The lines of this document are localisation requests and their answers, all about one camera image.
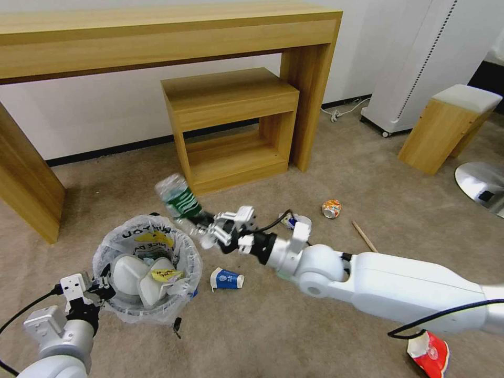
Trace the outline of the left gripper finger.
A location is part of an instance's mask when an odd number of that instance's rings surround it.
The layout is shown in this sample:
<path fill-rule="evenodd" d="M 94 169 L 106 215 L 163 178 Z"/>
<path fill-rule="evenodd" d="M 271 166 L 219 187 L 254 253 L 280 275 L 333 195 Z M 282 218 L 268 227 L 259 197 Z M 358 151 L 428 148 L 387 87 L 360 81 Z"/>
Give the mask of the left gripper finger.
<path fill-rule="evenodd" d="M 95 306 L 102 306 L 115 295 L 116 291 L 114 289 L 97 289 L 92 292 L 92 300 Z"/>
<path fill-rule="evenodd" d="M 107 290 L 110 288 L 110 284 L 109 284 L 109 278 L 111 276 L 110 271 L 111 271 L 111 265 L 107 264 L 102 269 L 102 271 L 99 275 L 97 275 L 96 277 L 93 277 L 91 291 L 97 291 L 99 289 Z"/>

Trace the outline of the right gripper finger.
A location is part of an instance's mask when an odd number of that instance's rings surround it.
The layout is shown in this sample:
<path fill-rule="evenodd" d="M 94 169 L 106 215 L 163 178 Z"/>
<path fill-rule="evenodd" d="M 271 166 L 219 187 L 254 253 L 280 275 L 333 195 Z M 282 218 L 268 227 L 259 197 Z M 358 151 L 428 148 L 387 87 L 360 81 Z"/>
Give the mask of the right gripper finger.
<path fill-rule="evenodd" d="M 220 212 L 212 214 L 206 211 L 201 211 L 198 214 L 190 216 L 188 220 L 194 226 L 210 226 L 211 224 L 223 226 L 231 222 L 233 224 L 236 212 Z"/>
<path fill-rule="evenodd" d="M 212 248 L 219 243 L 229 246 L 232 242 L 231 234 L 214 224 L 196 225 L 190 230 L 190 236 L 196 238 L 202 248 Z"/>

